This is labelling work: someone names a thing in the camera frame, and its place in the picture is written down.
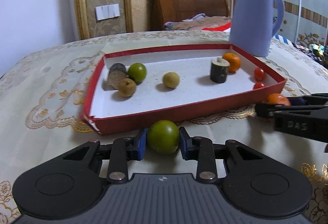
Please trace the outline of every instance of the white switch panel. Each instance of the white switch panel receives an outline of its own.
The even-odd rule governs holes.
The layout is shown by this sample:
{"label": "white switch panel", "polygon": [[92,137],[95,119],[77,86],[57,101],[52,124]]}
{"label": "white switch panel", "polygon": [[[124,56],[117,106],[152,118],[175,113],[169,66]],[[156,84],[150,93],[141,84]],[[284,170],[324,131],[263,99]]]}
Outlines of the white switch panel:
{"label": "white switch panel", "polygon": [[104,20],[120,16],[119,4],[96,7],[97,20]]}

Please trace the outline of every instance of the metal screw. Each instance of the metal screw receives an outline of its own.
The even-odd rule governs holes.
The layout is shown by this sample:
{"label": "metal screw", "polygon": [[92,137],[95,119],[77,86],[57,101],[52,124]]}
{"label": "metal screw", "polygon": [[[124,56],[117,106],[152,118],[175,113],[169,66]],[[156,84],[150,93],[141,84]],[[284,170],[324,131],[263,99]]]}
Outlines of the metal screw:
{"label": "metal screw", "polygon": [[125,178],[125,174],[123,172],[116,171],[109,174],[109,178],[111,180],[123,180]]}
{"label": "metal screw", "polygon": [[203,180],[212,180],[215,178],[215,174],[210,171],[203,171],[199,174],[199,177]]}

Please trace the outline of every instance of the blue and white striped fabric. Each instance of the blue and white striped fabric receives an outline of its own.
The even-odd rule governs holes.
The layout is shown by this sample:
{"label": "blue and white striped fabric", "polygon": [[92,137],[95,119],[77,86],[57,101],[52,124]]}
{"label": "blue and white striped fabric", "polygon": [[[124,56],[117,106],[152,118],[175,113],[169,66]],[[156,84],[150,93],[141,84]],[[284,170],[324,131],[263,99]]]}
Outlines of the blue and white striped fabric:
{"label": "blue and white striped fabric", "polygon": [[287,38],[285,38],[285,37],[282,37],[281,35],[276,35],[275,38],[278,39],[279,41],[282,41],[282,42],[284,42],[284,43],[286,43],[286,44],[289,44],[289,45],[293,46],[293,44],[292,44],[291,41],[289,41],[289,40],[288,40]]}

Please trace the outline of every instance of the gray ridged panel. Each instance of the gray ridged panel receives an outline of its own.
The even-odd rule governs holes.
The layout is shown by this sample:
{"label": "gray ridged panel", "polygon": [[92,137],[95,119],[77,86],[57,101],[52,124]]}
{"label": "gray ridged panel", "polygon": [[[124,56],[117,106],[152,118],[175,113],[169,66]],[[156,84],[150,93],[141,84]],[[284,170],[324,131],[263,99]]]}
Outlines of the gray ridged panel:
{"label": "gray ridged panel", "polygon": [[108,188],[101,201],[79,216],[38,220],[24,215],[16,224],[309,224],[303,215],[285,220],[248,216],[226,202],[214,185],[192,174],[135,174],[131,182]]}

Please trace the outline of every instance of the wooden headboard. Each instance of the wooden headboard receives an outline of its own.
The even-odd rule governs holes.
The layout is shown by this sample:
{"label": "wooden headboard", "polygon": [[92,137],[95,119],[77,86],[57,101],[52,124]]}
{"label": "wooden headboard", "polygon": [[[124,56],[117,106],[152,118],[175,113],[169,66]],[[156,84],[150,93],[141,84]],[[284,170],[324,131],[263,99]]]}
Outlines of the wooden headboard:
{"label": "wooden headboard", "polygon": [[151,31],[163,30],[165,22],[179,22],[199,13],[207,16],[229,16],[227,0],[153,0]]}

